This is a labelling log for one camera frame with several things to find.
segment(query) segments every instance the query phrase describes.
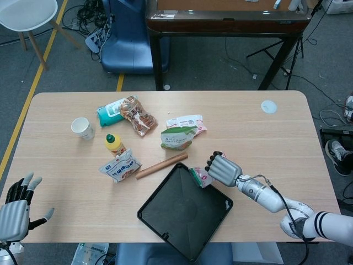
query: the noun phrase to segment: wooden chair leg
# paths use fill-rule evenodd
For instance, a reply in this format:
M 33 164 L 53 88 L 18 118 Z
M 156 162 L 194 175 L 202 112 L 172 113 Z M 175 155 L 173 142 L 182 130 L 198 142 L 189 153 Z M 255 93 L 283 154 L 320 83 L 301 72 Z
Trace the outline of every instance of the wooden chair leg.
M 26 45 L 26 41 L 24 39 L 24 36 L 23 36 L 23 32 L 19 32 L 18 33 L 18 36 L 20 37 L 20 41 L 22 43 L 22 47 L 25 51 L 27 51 L 27 45 Z
M 66 39 L 72 42 L 73 45 L 75 45 L 78 49 L 81 49 L 82 46 L 80 43 L 78 43 L 70 34 L 68 34 L 65 30 L 63 30 L 54 20 L 50 20 L 49 23 L 57 30 L 59 31 Z
M 41 63 L 42 66 L 43 66 L 43 69 L 44 69 L 45 71 L 47 71 L 47 70 L 48 70 L 48 65 L 47 65 L 46 62 L 44 61 L 43 55 L 42 55 L 41 51 L 39 50 L 39 47 L 38 47 L 38 45 L 37 45 L 37 42 L 36 42 L 35 39 L 34 39 L 34 36 L 33 36 L 33 32 L 32 32 L 32 31 L 29 31 L 29 32 L 28 32 L 28 37 L 29 37 L 29 39 L 30 39 L 30 41 L 31 41 L 31 43 L 32 43 L 32 45 L 33 45 L 33 48 L 34 48 L 35 53 L 37 54 L 37 56 L 38 56 L 38 58 L 39 58 L 40 63 Z

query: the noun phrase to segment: paper cup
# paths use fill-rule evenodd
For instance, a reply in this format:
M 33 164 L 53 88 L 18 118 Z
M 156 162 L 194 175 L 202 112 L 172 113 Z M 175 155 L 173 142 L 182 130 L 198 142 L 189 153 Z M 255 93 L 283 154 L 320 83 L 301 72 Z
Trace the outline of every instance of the paper cup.
M 92 139 L 94 136 L 93 128 L 86 118 L 75 119 L 71 124 L 71 130 L 85 140 Z

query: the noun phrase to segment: white robotic arm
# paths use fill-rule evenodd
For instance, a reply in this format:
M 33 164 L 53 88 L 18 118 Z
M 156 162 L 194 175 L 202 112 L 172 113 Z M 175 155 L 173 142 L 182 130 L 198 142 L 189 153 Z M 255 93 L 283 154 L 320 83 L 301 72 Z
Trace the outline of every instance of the white robotic arm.
M 9 188 L 5 204 L 0 208 L 0 264 L 17 265 L 15 256 L 19 257 L 24 251 L 20 241 L 27 236 L 29 230 L 48 222 L 54 213 L 54 208 L 51 208 L 43 218 L 30 220 L 34 190 L 42 181 L 41 177 L 31 181 L 32 178 L 33 173 L 29 173 L 14 183 Z
M 259 203 L 272 213 L 288 207 L 289 214 L 281 221 L 282 230 L 295 239 L 313 240 L 323 237 L 345 245 L 353 246 L 353 218 L 326 212 L 315 213 L 304 203 L 283 197 L 270 181 L 262 175 L 243 175 L 242 169 L 234 162 L 214 152 L 205 170 L 209 175 L 229 187 L 237 186 L 239 191 Z M 266 184 L 255 178 L 263 177 Z

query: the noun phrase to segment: white sticker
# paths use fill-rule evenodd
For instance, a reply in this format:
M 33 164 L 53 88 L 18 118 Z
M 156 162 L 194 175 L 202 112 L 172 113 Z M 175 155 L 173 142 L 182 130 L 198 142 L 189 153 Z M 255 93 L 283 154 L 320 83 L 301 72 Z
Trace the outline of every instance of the white sticker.
M 261 103 L 261 109 L 264 113 L 272 114 L 277 111 L 277 105 L 271 100 L 265 100 Z

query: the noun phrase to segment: yellow bottle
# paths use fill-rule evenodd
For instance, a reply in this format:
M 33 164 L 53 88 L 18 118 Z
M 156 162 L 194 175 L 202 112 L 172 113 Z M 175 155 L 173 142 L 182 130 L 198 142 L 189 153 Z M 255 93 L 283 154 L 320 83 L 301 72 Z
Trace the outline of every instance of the yellow bottle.
M 118 134 L 107 134 L 104 144 L 114 157 L 120 156 L 126 150 Z

